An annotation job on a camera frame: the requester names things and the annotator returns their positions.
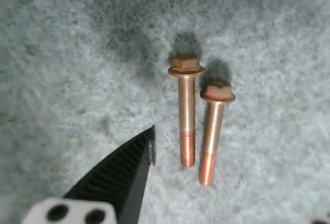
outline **copper bolt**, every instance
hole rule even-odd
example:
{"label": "copper bolt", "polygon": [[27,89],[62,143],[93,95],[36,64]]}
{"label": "copper bolt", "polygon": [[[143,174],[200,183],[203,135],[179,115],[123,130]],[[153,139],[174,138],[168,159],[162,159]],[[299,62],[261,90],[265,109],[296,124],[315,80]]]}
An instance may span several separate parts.
{"label": "copper bolt", "polygon": [[195,77],[203,72],[195,54],[178,54],[168,70],[178,77],[180,159],[186,167],[195,164]]}
{"label": "copper bolt", "polygon": [[201,91],[201,98],[208,102],[208,107],[199,178],[207,186],[213,181],[224,106],[233,102],[235,95],[229,82],[216,81]]}

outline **thread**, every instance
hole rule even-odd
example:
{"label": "thread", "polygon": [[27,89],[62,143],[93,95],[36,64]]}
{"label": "thread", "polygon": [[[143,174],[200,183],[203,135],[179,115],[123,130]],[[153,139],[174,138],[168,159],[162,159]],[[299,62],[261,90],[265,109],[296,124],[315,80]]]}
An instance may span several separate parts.
{"label": "thread", "polygon": [[213,181],[213,174],[216,164],[216,153],[202,153],[200,164],[200,183],[208,186]]}
{"label": "thread", "polygon": [[195,132],[180,134],[180,159],[186,167],[195,164]]}

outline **bolt shank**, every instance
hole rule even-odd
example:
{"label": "bolt shank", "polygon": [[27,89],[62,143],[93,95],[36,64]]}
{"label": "bolt shank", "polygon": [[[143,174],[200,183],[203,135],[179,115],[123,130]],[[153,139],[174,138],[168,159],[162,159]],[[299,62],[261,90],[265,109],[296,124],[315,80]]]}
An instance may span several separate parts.
{"label": "bolt shank", "polygon": [[203,152],[216,153],[220,137],[224,104],[209,103],[204,130]]}
{"label": "bolt shank", "polygon": [[191,134],[195,130],[195,78],[178,79],[180,133]]}

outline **carpet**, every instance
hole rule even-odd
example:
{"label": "carpet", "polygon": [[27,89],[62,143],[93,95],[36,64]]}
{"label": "carpet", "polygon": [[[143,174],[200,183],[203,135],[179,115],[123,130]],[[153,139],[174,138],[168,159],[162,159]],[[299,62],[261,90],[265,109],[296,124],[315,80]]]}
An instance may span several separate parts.
{"label": "carpet", "polygon": [[[308,223],[330,211],[329,0],[0,0],[0,223],[61,197],[156,125],[139,223]],[[177,79],[194,52],[196,164]],[[205,79],[229,79],[213,184],[198,170]]]}

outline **hex head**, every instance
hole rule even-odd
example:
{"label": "hex head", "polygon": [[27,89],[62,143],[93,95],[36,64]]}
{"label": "hex head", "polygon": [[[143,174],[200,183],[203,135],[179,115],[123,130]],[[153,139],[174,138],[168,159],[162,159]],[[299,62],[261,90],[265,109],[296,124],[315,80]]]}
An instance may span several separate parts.
{"label": "hex head", "polygon": [[204,96],[216,101],[231,102],[235,99],[230,82],[215,81],[204,90]]}
{"label": "hex head", "polygon": [[200,61],[195,54],[179,54],[172,59],[172,67],[178,71],[195,71],[200,68]]}

